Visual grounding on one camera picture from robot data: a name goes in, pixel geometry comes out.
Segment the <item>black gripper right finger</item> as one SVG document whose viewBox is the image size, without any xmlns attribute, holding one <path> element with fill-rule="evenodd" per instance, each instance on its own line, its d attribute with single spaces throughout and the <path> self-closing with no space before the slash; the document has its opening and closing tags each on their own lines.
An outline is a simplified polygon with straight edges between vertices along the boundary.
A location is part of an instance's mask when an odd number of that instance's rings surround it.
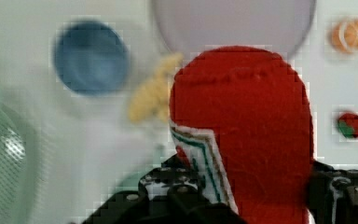
<svg viewBox="0 0 358 224">
<path fill-rule="evenodd" d="M 358 224 L 358 170 L 313 163 L 308 208 L 315 224 Z"/>
</svg>

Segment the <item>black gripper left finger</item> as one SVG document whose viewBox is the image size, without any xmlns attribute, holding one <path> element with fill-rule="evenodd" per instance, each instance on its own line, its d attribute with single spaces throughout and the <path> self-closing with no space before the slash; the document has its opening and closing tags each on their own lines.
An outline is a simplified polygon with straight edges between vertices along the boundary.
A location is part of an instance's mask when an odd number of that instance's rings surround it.
<svg viewBox="0 0 358 224">
<path fill-rule="evenodd" d="M 81 224 L 246 224 L 203 189 L 201 177 L 172 156 L 142 176 L 136 190 L 115 193 Z"/>
</svg>

